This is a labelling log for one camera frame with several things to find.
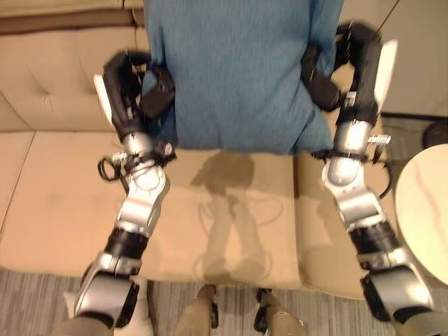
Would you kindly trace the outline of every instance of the sofa backrest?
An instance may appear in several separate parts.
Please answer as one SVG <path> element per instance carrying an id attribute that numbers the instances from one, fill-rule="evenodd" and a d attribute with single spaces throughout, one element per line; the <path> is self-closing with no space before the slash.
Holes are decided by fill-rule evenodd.
<path id="1" fill-rule="evenodd" d="M 29 12 L 25 10 L 28 3 L 32 4 Z M 85 10 L 95 9 L 96 13 L 110 13 L 114 11 L 111 8 L 118 6 L 121 9 L 117 11 L 128 11 L 132 17 L 137 11 L 141 14 L 138 2 L 131 3 L 136 8 L 129 5 L 123 9 L 123 0 L 5 0 L 0 1 L 0 18 L 51 17 L 54 22 L 60 21 L 52 14 L 55 9 L 50 8 L 50 3 L 58 4 L 55 7 L 59 7 L 62 15 L 78 15 L 80 12 L 65 13 L 67 8 L 78 8 L 78 4 L 86 4 Z M 42 15 L 12 16 L 34 12 Z M 110 16 L 107 27 L 69 30 L 60 27 L 26 34 L 0 34 L 0 132 L 112 130 L 100 108 L 93 75 L 101 74 L 103 65 L 119 50 L 148 49 L 144 28 L 136 20 L 117 26 L 117 17 Z"/>

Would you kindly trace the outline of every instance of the gray carpet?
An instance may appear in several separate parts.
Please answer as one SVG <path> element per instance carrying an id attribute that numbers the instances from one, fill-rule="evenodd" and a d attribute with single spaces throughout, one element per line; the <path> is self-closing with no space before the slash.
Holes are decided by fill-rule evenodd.
<path id="1" fill-rule="evenodd" d="M 429 122 L 384 119 L 385 132 L 393 136 L 388 152 L 395 160 L 396 174 L 421 151 L 421 135 L 427 125 Z M 48 335 L 67 314 L 62 293 L 75 291 L 79 284 L 80 280 L 74 278 L 0 271 L 0 336 Z M 194 283 L 155 283 L 153 310 L 158 336 L 171 335 L 183 308 L 198 289 Z M 310 336 L 394 335 L 388 325 L 371 317 L 365 302 L 304 291 L 274 294 L 305 322 Z M 433 289 L 433 296 L 437 308 L 448 312 L 448 288 Z M 252 327 L 257 310 L 254 289 L 219 288 L 216 301 L 220 327 L 213 336 L 259 335 Z"/>

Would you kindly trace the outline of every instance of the white table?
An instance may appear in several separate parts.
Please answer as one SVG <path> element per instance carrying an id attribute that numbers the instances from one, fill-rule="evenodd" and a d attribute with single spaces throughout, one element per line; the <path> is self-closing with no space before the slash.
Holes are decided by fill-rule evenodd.
<path id="1" fill-rule="evenodd" d="M 398 180 L 395 204 L 407 245 L 448 285 L 448 144 L 430 147 L 409 161 Z"/>

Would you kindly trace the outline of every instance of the metal bracket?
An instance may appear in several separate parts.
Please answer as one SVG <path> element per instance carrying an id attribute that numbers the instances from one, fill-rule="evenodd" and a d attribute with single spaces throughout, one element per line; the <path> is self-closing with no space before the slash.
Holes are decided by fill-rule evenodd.
<path id="1" fill-rule="evenodd" d="M 324 186 L 333 194 L 348 232 L 386 220 L 378 197 L 364 183 L 359 160 L 332 157 L 322 171 Z"/>

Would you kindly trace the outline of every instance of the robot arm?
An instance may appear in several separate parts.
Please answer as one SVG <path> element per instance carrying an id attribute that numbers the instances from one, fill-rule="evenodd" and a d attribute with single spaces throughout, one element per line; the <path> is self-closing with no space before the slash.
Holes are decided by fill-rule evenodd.
<path id="1" fill-rule="evenodd" d="M 114 328 L 126 326 L 132 317 L 139 286 L 131 277 L 139 273 L 141 256 L 169 189 L 163 167 L 175 158 L 171 144 L 155 144 L 144 131 L 145 123 L 171 106 L 171 78 L 154 69 L 158 85 L 137 105 L 141 77 L 134 70 L 150 60 L 146 53 L 122 52 L 105 66 L 103 77 L 95 78 L 101 105 L 125 149 L 103 159 L 99 172 L 108 181 L 121 178 L 127 196 L 106 247 L 85 274 L 75 304 L 75 318 L 52 335 L 112 335 Z M 158 104 L 151 104 L 151 97 Z M 114 176 L 106 176 L 105 162 L 113 165 Z"/>
<path id="2" fill-rule="evenodd" d="M 335 198 L 360 266 L 368 271 L 361 284 L 373 315 L 392 322 L 398 335 L 444 335 L 447 316 L 433 312 L 431 294 L 410 252 L 398 242 L 379 198 L 364 182 L 367 147 L 377 147 L 375 161 L 389 142 L 389 137 L 370 132 L 389 86 L 396 42 L 382 45 L 377 32 L 363 24 L 349 24 L 339 32 L 337 66 L 350 62 L 355 71 L 350 91 L 333 97 L 341 109 L 322 180 Z"/>

